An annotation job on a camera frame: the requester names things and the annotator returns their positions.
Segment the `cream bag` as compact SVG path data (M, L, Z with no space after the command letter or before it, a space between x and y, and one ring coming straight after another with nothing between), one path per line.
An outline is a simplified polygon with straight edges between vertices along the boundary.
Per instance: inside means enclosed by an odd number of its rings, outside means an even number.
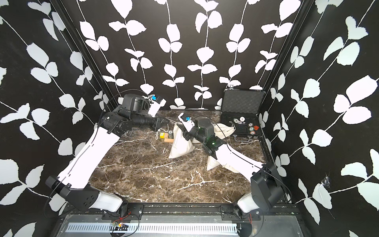
M222 123L213 123L212 125L214 127L215 135L220 139L225 139L226 137L231 136L236 130L235 126L226 126Z
M176 124L173 128L174 141L169 153L169 159L179 158L194 150L194 145L191 140L186 140L182 130Z
M212 156L208 156L208 159L207 159L207 171L210 171L218 166L222 166L223 168L225 169L228 169L229 171L233 172L233 173L239 173L238 170L236 170L235 168L233 168L229 163L220 163L218 160L216 160L214 157Z

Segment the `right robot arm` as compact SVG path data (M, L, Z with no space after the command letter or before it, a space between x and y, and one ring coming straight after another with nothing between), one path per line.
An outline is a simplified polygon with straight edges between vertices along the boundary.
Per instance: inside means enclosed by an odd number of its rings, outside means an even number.
M254 161L235 150L216 136L211 119L192 118L185 113L181 113L178 119L181 122L179 128L186 140L199 141L205 153L221 165L229 165L250 181L251 193L237 201L240 211L269 211L285 195L285 185L276 166L272 163Z

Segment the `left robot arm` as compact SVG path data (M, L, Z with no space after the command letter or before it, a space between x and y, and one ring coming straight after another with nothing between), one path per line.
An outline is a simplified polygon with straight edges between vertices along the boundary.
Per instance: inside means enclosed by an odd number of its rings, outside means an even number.
M100 116L83 149L57 177L48 177L46 185L80 211L94 208L125 217L129 211L124 198L100 191L90 186L88 181L106 153L124 134L133 128L148 127L158 131L168 125L166 118L157 116L165 105L166 100L158 95L144 98L126 94L121 105Z

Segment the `wooden cylinder block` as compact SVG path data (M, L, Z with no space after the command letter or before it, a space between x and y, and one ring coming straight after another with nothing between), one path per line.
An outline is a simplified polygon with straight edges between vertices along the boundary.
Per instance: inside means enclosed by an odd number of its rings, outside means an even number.
M164 142L165 142L165 143L173 143L173 142L174 142L174 139L171 139L171 138L165 138L165 139L164 139Z

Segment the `black foam-lined case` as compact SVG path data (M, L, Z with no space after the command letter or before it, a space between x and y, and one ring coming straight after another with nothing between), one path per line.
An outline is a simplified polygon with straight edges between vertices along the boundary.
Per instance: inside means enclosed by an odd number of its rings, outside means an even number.
M220 123L235 126L233 136L259 138L262 129L259 122L259 110L265 96L262 90L225 89L221 105Z

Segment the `white slotted strip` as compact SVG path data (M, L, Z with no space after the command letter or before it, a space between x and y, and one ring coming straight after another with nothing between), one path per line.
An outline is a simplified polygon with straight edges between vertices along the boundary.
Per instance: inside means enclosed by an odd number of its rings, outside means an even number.
M149 233L236 235L237 225L228 223L69 223L65 233Z

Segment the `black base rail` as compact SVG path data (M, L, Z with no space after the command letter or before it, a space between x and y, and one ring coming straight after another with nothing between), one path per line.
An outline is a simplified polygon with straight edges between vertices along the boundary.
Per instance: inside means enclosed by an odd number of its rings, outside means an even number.
M68 206L69 210L62 214L57 223L63 223L66 217L70 215L78 215L80 217L89 215L90 217L100 217L100 220L116 221L122 219L142 220L148 215L153 216L216 216L223 221L232 221L235 223L249 223L252 221L267 222L269 217L294 217L298 223L303 224L304 221L299 209L294 204L285 204L280 202L269 211L260 209L253 210L250 213L243 213L237 210L236 205L232 203L149 203L149 202L128 202L122 204L120 210L110 212L99 209L89 209L87 211L79 211Z

